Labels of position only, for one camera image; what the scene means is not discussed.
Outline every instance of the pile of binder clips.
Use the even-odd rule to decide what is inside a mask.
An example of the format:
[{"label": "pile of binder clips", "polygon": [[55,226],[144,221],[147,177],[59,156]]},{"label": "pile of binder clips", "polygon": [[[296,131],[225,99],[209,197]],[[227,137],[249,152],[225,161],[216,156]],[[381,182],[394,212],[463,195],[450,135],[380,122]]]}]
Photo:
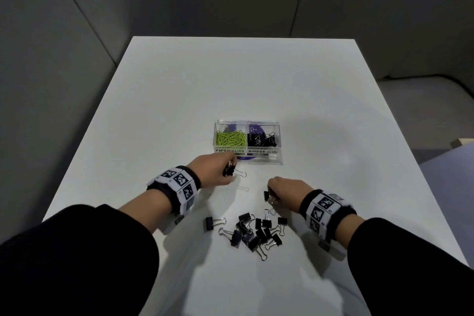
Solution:
[{"label": "pile of binder clips", "polygon": [[[265,201],[268,201],[269,191],[264,192],[264,197]],[[206,217],[204,223],[206,230],[210,231],[217,225],[227,224],[227,220],[225,217],[221,219]],[[219,235],[227,238],[234,247],[238,248],[240,242],[243,242],[252,252],[257,252],[262,261],[265,261],[267,255],[262,249],[262,246],[267,251],[275,245],[281,246],[282,242],[280,236],[285,235],[285,226],[287,224],[288,220],[286,218],[278,217],[278,224],[273,227],[272,221],[270,220],[270,210],[265,209],[263,219],[259,219],[251,213],[246,213],[238,217],[234,231],[225,230],[221,227],[218,232]]]}]

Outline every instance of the person's left hand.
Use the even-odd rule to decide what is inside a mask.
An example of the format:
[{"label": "person's left hand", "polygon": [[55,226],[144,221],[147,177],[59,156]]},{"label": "person's left hand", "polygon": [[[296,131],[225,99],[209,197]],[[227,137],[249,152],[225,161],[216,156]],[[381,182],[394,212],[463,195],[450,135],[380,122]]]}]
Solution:
[{"label": "person's left hand", "polygon": [[232,165],[237,163],[237,157],[232,151],[215,152],[198,156],[188,164],[188,168],[199,177],[201,187],[228,185],[232,181],[232,176],[222,176],[222,171],[229,161]]}]

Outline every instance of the hand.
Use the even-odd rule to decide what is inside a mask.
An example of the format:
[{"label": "hand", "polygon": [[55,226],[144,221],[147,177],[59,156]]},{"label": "hand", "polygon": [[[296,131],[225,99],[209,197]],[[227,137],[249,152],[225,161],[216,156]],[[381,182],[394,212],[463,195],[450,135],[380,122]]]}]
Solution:
[{"label": "hand", "polygon": [[314,190],[304,181],[281,178],[279,176],[271,178],[268,181],[268,186],[280,198],[278,203],[296,213],[299,212],[299,206],[305,196]]},{"label": "hand", "polygon": [[201,187],[228,185],[232,176],[222,176],[222,171],[229,161],[232,165],[237,163],[237,157],[232,151],[215,152],[201,155],[188,164],[188,168],[196,173],[201,181]]}]

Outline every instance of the wristband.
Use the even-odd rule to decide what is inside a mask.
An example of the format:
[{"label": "wristband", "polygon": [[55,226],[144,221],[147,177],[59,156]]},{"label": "wristband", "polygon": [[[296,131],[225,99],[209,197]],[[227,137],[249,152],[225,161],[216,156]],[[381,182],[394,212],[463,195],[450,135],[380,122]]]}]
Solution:
[{"label": "wristband", "polygon": [[299,212],[306,219],[306,226],[325,241],[334,239],[336,228],[341,220],[356,214],[346,200],[321,189],[313,190],[301,202]]},{"label": "wristband", "polygon": [[166,170],[146,185],[147,190],[157,189],[166,195],[171,203],[172,213],[185,216],[191,212],[201,181],[188,167],[178,166]]}]

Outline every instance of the transparent organizer box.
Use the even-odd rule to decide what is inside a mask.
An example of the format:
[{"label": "transparent organizer box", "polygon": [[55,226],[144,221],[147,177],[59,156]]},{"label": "transparent organizer box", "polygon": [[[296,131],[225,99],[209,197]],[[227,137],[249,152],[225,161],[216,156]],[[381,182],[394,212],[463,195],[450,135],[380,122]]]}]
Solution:
[{"label": "transparent organizer box", "polygon": [[[229,146],[217,145],[217,132],[230,133],[241,130],[246,134],[245,145],[243,146]],[[266,137],[274,136],[276,146],[249,146],[250,138],[255,137],[255,134],[265,133]],[[281,135],[280,123],[277,121],[228,121],[218,120],[214,124],[214,137],[212,145],[215,152],[233,151],[238,159],[251,161],[255,163],[282,163],[281,157]]]}]

